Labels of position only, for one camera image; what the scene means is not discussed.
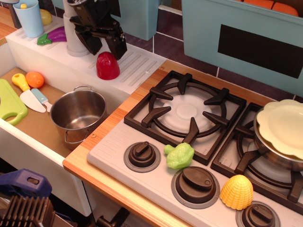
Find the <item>burner grate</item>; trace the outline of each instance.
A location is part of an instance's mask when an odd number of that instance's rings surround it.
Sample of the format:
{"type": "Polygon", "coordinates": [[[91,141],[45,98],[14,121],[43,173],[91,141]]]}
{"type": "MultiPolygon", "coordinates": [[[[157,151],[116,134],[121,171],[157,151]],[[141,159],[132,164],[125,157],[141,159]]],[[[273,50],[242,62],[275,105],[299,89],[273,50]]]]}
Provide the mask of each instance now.
{"type": "Polygon", "coordinates": [[[303,188],[302,174],[300,172],[289,171],[291,176],[290,183],[271,179],[252,165],[255,160],[261,157],[260,153],[257,150],[248,152],[244,152],[243,150],[243,139],[253,140],[254,137],[254,131],[251,129],[253,127],[253,121],[249,120],[247,122],[249,118],[248,115],[253,113],[253,116],[255,116],[261,108],[261,106],[254,103],[250,103],[247,106],[237,125],[214,158],[211,168],[229,178],[237,174],[246,175],[252,182],[254,191],[303,215],[303,204],[298,202],[303,188]],[[235,168],[225,164],[223,161],[224,154],[229,151],[229,149],[234,150],[238,155],[239,160],[235,168]]]}
{"type": "Polygon", "coordinates": [[[246,100],[230,94],[229,90],[225,88],[219,90],[193,79],[190,74],[183,75],[175,71],[171,71],[156,87],[153,87],[150,90],[149,94],[134,109],[125,116],[124,123],[163,144],[170,144],[174,147],[180,143],[180,141],[176,140],[175,137],[182,138],[182,141],[192,144],[197,138],[207,137],[218,131],[219,135],[207,154],[202,154],[195,150],[194,160],[203,165],[208,165],[221,142],[230,131],[232,125],[244,110],[245,106],[246,100]],[[205,111],[203,112],[203,115],[213,123],[213,126],[206,131],[199,131],[195,118],[191,118],[188,126],[188,133],[182,133],[168,128],[159,121],[159,118],[169,112],[170,107],[166,106],[155,108],[154,103],[157,99],[172,100],[174,97],[166,92],[172,88],[177,88],[181,95],[185,94],[187,89],[190,88],[197,89],[199,92],[207,93],[211,98],[205,100],[204,105],[218,106],[221,109],[221,115],[205,111]],[[237,106],[230,119],[226,118],[226,112],[228,111],[226,102],[233,103],[237,106]],[[149,110],[148,114],[141,121],[135,119],[136,115],[147,106],[149,110]]]}

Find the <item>green broccoli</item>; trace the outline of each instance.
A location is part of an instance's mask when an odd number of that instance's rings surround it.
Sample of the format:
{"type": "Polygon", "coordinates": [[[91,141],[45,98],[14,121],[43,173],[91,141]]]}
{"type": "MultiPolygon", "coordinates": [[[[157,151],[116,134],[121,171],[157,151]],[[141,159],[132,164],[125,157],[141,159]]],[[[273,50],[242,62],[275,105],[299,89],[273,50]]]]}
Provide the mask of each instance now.
{"type": "Polygon", "coordinates": [[[167,154],[166,164],[172,169],[184,168],[190,165],[195,150],[188,143],[180,143],[175,148],[166,145],[164,153],[167,154]]]}

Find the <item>plate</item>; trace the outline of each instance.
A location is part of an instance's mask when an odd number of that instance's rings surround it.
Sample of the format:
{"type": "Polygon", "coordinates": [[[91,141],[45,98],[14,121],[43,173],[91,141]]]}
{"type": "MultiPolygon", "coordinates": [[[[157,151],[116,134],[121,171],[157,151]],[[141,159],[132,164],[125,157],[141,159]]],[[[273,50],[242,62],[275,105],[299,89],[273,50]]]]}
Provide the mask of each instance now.
{"type": "Polygon", "coordinates": [[[277,151],[303,159],[303,104],[286,99],[271,102],[257,115],[260,135],[277,151]]]}

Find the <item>oven window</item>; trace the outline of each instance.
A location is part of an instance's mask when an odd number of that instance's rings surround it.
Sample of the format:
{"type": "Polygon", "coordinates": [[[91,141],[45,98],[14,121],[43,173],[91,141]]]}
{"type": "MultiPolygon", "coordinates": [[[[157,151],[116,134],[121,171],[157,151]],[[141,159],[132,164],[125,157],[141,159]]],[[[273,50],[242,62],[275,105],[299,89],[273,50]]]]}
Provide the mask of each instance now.
{"type": "Polygon", "coordinates": [[[296,79],[303,67],[303,48],[226,25],[218,52],[296,79]]]}

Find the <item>yellow fruit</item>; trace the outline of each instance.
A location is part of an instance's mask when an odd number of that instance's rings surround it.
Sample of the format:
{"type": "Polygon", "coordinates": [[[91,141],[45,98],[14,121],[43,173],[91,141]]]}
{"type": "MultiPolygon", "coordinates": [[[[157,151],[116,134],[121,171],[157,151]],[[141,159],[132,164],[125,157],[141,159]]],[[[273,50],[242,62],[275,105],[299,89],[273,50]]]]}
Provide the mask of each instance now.
{"type": "Polygon", "coordinates": [[[28,72],[26,75],[29,86],[39,88],[44,84],[44,77],[38,72],[28,72]]]}
{"type": "Polygon", "coordinates": [[[20,8],[21,8],[21,9],[26,9],[26,8],[27,8],[27,5],[26,5],[25,3],[22,3],[22,4],[20,5],[20,8]]]}
{"type": "Polygon", "coordinates": [[[252,202],[253,187],[249,179],[243,175],[235,175],[223,186],[220,199],[226,206],[242,210],[252,202]]]}
{"type": "Polygon", "coordinates": [[[40,9],[41,19],[43,26],[50,24],[53,21],[53,17],[50,12],[45,9],[40,9]]]}

